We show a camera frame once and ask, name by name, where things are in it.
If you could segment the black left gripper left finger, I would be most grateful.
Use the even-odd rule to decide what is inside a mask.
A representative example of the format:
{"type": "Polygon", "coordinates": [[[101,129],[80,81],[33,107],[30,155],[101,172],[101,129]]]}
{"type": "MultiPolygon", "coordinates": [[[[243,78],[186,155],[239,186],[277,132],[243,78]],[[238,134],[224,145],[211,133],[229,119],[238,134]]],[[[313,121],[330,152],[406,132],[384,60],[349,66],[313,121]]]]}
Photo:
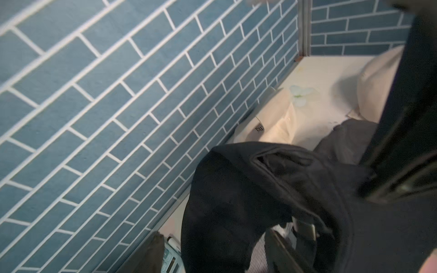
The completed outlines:
{"type": "Polygon", "coordinates": [[[160,273],[164,252],[164,236],[159,232],[153,232],[116,273],[160,273]]]}

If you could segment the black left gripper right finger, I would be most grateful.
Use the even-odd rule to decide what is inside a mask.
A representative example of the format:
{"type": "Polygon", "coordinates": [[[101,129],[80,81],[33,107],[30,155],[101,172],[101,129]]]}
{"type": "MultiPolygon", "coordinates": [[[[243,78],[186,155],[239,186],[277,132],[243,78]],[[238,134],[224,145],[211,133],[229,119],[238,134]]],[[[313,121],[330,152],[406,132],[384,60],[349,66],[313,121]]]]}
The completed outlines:
{"type": "Polygon", "coordinates": [[[265,233],[265,253],[269,273],[308,273],[306,265],[291,245],[275,230],[265,233]]]}

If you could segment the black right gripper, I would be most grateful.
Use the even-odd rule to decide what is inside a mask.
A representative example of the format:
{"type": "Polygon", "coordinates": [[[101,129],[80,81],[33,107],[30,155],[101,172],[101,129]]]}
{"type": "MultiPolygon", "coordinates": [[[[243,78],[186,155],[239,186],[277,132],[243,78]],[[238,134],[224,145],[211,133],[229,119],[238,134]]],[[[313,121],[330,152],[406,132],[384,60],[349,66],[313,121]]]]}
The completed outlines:
{"type": "Polygon", "coordinates": [[[415,14],[380,124],[361,164],[374,170],[360,194],[396,201],[437,188],[437,3],[391,1],[415,14]]]}

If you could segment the beige baseball cap with text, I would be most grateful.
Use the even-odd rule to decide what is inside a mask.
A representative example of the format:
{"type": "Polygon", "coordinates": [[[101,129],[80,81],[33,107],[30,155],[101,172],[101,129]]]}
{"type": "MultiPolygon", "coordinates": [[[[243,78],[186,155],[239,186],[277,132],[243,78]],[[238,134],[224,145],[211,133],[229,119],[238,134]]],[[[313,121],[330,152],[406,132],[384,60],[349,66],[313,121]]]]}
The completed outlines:
{"type": "Polygon", "coordinates": [[[403,52],[404,46],[397,46],[363,68],[357,80],[358,107],[348,113],[349,118],[380,122],[403,52]]]}

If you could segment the black baseball cap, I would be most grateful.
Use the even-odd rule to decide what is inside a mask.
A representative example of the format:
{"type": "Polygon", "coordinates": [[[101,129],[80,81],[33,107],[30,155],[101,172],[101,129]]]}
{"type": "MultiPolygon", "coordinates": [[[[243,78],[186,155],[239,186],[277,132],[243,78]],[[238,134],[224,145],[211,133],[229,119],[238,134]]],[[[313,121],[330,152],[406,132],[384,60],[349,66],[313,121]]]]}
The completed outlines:
{"type": "Polygon", "coordinates": [[[371,170],[286,144],[214,147],[194,173],[182,224],[188,273],[243,273],[273,226],[315,226],[320,273],[416,273],[437,246],[434,192],[391,204],[358,196],[371,170]]]}

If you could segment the black cap with mesh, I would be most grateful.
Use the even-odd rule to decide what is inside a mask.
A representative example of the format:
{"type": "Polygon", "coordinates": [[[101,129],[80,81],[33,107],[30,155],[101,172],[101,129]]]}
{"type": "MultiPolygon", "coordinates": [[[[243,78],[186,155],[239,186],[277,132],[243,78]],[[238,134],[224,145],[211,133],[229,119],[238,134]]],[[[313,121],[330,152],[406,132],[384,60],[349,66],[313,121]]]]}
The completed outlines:
{"type": "Polygon", "coordinates": [[[348,119],[335,126],[314,151],[345,164],[359,164],[378,127],[377,123],[348,119]]]}

